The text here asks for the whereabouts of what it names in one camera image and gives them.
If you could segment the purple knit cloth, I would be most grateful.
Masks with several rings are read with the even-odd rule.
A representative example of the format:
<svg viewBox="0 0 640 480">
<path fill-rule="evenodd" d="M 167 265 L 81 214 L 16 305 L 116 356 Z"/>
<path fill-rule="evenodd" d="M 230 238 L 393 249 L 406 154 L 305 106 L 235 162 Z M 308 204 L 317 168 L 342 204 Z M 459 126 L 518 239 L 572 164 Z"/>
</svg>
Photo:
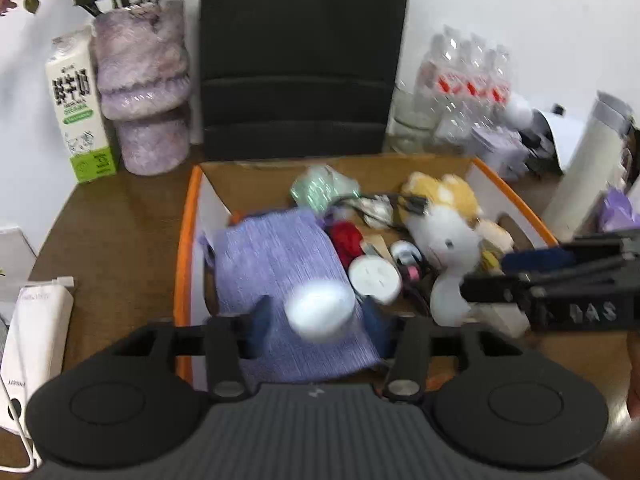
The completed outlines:
<svg viewBox="0 0 640 480">
<path fill-rule="evenodd" d="M 306 341 L 288 324 L 285 300 L 295 287 L 322 280 L 349 285 L 331 240 L 311 210 L 250 217 L 217 231 L 208 242 L 220 314 L 244 314 L 263 296 L 272 300 L 264 348 L 257 358 L 241 362 L 250 386 L 323 382 L 378 364 L 358 304 L 344 332 L 328 342 Z"/>
</svg>

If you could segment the purple ceramic vase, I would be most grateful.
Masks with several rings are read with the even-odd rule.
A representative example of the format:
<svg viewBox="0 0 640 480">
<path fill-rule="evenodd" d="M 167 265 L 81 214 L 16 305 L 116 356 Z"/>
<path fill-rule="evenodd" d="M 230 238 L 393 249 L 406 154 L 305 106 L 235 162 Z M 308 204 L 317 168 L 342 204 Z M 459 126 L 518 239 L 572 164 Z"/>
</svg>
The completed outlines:
<svg viewBox="0 0 640 480">
<path fill-rule="evenodd" d="M 125 168 L 138 176 L 173 170 L 190 152 L 184 2 L 113 10 L 93 27 L 101 110 L 114 124 Z"/>
</svg>

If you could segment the green white milk carton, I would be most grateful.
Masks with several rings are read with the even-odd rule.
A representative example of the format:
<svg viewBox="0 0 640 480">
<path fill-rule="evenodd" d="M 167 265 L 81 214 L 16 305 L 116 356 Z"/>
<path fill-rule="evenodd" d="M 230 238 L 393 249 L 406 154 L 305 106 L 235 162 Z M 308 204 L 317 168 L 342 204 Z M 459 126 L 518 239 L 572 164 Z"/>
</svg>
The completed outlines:
<svg viewBox="0 0 640 480">
<path fill-rule="evenodd" d="M 76 180 L 85 183 L 111 176 L 117 171 L 119 148 L 113 126 L 101 110 L 92 28 L 53 39 L 44 69 Z"/>
</svg>

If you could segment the purple tissue pack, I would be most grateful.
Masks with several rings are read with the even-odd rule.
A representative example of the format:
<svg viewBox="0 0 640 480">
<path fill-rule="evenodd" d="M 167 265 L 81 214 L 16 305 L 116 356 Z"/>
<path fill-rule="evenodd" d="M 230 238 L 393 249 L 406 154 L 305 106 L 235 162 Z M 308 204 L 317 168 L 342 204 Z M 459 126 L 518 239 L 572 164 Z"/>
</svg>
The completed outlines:
<svg viewBox="0 0 640 480">
<path fill-rule="evenodd" d="M 601 233 L 638 229 L 639 215 L 632 208 L 624 192 L 609 188 L 602 200 L 598 215 L 598 229 Z"/>
</svg>

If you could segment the small white round lid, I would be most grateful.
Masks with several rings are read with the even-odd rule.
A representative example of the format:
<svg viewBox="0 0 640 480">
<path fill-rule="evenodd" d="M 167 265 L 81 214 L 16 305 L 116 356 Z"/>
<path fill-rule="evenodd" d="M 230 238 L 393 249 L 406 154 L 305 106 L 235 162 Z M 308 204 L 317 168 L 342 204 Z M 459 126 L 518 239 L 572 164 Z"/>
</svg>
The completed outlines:
<svg viewBox="0 0 640 480">
<path fill-rule="evenodd" d="M 327 344 L 344 337 L 355 316 L 352 288 L 334 280 L 308 281 L 295 286 L 284 303 L 292 331 L 311 344 Z"/>
</svg>

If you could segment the water bottle right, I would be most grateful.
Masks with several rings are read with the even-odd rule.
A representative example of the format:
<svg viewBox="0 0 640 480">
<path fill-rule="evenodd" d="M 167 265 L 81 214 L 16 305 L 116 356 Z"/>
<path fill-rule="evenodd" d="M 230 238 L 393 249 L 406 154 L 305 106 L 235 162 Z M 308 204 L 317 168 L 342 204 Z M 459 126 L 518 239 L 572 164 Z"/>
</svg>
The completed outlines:
<svg viewBox="0 0 640 480">
<path fill-rule="evenodd" d="M 489 50 L 485 56 L 486 101 L 489 118 L 495 125 L 504 122 L 503 115 L 512 90 L 512 61 L 510 50 L 503 44 Z"/>
</svg>

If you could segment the white paper stack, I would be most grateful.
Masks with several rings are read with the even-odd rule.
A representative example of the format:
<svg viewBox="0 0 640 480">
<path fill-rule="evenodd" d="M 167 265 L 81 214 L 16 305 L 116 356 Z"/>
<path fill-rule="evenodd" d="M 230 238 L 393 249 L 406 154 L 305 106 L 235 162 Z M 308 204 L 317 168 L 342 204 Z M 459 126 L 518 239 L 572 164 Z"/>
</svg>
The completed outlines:
<svg viewBox="0 0 640 480">
<path fill-rule="evenodd" d="M 582 140 L 586 123 L 573 117 L 541 110 L 534 110 L 534 119 L 538 131 L 550 145 L 556 166 L 564 174 Z"/>
</svg>

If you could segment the white thermos bottle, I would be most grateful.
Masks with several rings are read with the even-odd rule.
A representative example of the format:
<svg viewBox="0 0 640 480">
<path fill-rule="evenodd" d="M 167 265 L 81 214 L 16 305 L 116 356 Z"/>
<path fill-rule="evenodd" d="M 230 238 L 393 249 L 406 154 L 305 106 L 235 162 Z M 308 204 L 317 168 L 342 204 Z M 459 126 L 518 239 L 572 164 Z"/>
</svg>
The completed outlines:
<svg viewBox="0 0 640 480">
<path fill-rule="evenodd" d="M 599 91 L 577 150 L 542 221 L 557 240 L 568 242 L 591 216 L 620 166 L 632 119 L 632 108 Z"/>
</svg>

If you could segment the white orange hamster plush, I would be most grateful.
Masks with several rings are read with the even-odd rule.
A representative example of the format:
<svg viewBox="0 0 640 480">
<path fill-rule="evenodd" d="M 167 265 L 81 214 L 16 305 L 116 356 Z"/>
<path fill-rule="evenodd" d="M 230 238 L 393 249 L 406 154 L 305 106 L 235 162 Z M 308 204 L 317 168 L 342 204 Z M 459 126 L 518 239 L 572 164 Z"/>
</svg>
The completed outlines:
<svg viewBox="0 0 640 480">
<path fill-rule="evenodd" d="M 480 262 L 480 242 L 489 240 L 503 255 L 512 252 L 511 234 L 484 218 L 468 182 L 454 174 L 440 179 L 410 174 L 401 188 L 398 214 L 427 262 L 440 272 L 467 274 Z"/>
</svg>

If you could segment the red rose flower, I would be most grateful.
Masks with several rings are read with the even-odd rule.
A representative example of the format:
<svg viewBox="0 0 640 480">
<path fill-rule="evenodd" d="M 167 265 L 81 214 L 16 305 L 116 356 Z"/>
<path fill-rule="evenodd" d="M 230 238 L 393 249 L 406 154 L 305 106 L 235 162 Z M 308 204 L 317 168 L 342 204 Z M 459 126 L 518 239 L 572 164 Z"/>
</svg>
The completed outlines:
<svg viewBox="0 0 640 480">
<path fill-rule="evenodd" d="M 360 246 L 363 236 L 358 228 L 348 221 L 340 221 L 331 224 L 326 232 L 333 244 L 341 264 L 347 269 L 358 257 L 363 255 Z"/>
</svg>

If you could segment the water bottle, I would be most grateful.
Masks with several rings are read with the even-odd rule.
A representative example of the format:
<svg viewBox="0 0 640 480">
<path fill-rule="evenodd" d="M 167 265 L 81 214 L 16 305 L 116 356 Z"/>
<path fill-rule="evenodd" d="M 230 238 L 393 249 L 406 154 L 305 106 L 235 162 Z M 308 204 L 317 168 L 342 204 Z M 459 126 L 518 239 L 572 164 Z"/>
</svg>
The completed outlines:
<svg viewBox="0 0 640 480">
<path fill-rule="evenodd" d="M 444 47 L 444 36 L 435 34 L 421 60 L 413 88 L 413 111 L 419 119 L 419 127 L 425 131 L 425 141 L 432 142 L 442 118 L 445 98 L 435 89 L 438 63 Z"/>
<path fill-rule="evenodd" d="M 452 28 L 446 29 L 446 40 L 446 63 L 438 80 L 446 105 L 436 136 L 447 148 L 462 151 L 472 129 L 489 122 L 486 40 L 475 34 L 461 38 Z"/>
<path fill-rule="evenodd" d="M 489 118 L 495 125 L 504 122 L 503 115 L 512 90 L 512 61 L 510 50 L 503 44 L 489 50 L 485 56 L 486 101 Z"/>
</svg>

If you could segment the water bottle middle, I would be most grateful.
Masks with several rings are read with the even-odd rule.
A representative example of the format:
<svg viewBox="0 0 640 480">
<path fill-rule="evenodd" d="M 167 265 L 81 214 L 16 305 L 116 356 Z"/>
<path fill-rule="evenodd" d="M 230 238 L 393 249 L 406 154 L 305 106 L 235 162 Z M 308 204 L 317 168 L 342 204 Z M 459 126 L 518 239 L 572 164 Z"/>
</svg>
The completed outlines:
<svg viewBox="0 0 640 480">
<path fill-rule="evenodd" d="M 472 129 L 489 122 L 486 40 L 475 34 L 461 38 L 452 28 L 446 29 L 446 40 L 446 63 L 438 80 L 446 105 L 436 136 L 447 148 L 462 151 Z"/>
</svg>

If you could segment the water bottle left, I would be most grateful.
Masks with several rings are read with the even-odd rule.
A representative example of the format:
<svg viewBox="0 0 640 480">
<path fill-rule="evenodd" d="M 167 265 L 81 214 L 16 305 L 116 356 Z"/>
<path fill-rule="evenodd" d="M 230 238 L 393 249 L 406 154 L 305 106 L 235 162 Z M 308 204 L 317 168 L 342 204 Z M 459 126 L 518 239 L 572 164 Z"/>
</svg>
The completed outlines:
<svg viewBox="0 0 640 480">
<path fill-rule="evenodd" d="M 425 131 L 425 141 L 432 142 L 442 118 L 445 98 L 435 89 L 438 63 L 444 47 L 444 36 L 435 34 L 421 60 L 413 88 L 413 111 L 419 119 L 419 127 Z"/>
</svg>

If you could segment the iridescent ball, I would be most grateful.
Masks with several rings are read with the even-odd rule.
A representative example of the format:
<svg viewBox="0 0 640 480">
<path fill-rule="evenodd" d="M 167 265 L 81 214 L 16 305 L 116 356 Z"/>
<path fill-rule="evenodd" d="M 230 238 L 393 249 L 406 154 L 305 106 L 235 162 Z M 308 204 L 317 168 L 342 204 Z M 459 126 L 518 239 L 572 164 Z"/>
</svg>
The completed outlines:
<svg viewBox="0 0 640 480">
<path fill-rule="evenodd" d="M 344 196 L 357 196 L 359 183 L 340 174 L 328 165 L 309 166 L 293 182 L 290 194 L 299 207 L 323 214 L 336 200 Z"/>
</svg>

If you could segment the white round container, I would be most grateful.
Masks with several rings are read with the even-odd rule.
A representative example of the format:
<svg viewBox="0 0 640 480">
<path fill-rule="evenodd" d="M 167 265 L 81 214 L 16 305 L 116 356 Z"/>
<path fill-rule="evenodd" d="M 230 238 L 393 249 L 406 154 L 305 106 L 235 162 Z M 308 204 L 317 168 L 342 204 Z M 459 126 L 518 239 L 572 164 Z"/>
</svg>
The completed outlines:
<svg viewBox="0 0 640 480">
<path fill-rule="evenodd" d="M 430 309 L 434 322 L 444 327 L 459 327 L 468 318 L 472 308 L 461 295 L 463 275 L 450 270 L 434 281 Z"/>
</svg>

